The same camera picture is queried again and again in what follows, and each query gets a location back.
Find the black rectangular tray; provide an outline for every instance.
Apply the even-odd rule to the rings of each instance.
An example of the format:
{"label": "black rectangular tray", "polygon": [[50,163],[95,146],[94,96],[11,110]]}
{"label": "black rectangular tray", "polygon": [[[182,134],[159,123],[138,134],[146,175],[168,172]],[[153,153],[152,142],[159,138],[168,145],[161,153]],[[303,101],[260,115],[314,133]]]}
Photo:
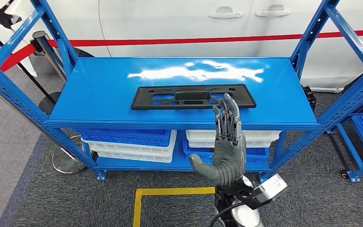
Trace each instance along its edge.
{"label": "black rectangular tray", "polygon": [[257,104],[245,84],[139,87],[132,110],[209,109],[228,93],[240,108]]}

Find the stanchion base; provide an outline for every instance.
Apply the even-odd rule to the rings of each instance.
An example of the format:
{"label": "stanchion base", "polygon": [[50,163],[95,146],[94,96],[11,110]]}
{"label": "stanchion base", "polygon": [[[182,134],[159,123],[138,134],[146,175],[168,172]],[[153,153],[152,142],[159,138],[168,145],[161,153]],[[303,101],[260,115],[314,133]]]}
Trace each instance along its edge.
{"label": "stanchion base", "polygon": [[[82,149],[80,136],[73,136],[71,139]],[[57,148],[52,154],[52,165],[63,174],[75,174],[85,167],[63,148]]]}

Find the gray carpet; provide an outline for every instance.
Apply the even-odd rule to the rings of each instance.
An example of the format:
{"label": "gray carpet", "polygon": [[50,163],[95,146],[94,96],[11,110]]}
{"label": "gray carpet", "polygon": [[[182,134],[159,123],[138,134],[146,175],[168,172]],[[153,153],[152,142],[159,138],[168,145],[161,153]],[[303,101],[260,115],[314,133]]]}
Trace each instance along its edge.
{"label": "gray carpet", "polygon": [[[316,96],[319,115],[339,95]],[[286,144],[299,134],[288,133]],[[348,164],[354,167],[340,137],[335,134],[333,137]],[[27,165],[26,170],[34,167],[35,173],[20,179],[26,189],[12,196],[21,200],[19,207],[8,204],[0,226],[130,227],[136,188],[211,186],[200,175],[183,172],[110,172],[104,182],[97,181],[88,170],[61,175],[50,163],[55,145],[44,136],[39,143],[32,157],[40,154],[41,162]],[[363,227],[363,177],[360,183],[351,183],[340,176],[341,169],[343,165],[331,140],[322,135],[279,171],[289,188],[275,202],[260,209],[264,225]],[[258,182],[255,175],[250,177]],[[213,216],[212,195],[143,196],[142,199],[142,227],[204,227]]]}

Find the red stripe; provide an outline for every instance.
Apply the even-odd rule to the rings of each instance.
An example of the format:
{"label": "red stripe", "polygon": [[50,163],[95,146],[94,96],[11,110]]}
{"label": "red stripe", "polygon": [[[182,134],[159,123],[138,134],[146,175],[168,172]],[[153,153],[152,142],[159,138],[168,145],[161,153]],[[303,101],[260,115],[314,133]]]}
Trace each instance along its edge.
{"label": "red stripe", "polygon": [[[363,36],[363,30],[356,31],[358,36]],[[70,40],[72,46],[124,46],[124,45],[156,45],[156,44],[196,44],[196,43],[221,43],[221,42],[247,42],[247,41],[269,41],[300,39],[302,34],[291,35],[261,35],[246,37],[221,37],[221,38],[194,38],[194,39],[126,39],[126,40]],[[342,37],[340,32],[320,33],[317,38]],[[56,47],[53,40],[49,40],[51,46]],[[16,65],[25,57],[34,52],[32,45],[11,54],[1,66],[2,71]]]}

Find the yellow floor line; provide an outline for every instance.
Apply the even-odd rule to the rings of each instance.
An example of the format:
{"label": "yellow floor line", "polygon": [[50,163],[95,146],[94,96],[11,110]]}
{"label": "yellow floor line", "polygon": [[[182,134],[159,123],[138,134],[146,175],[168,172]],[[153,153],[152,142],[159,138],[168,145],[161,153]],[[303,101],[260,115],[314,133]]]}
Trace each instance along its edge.
{"label": "yellow floor line", "polygon": [[141,198],[143,195],[197,195],[214,194],[214,187],[201,188],[137,188],[134,200],[133,227],[140,227],[141,222]]}

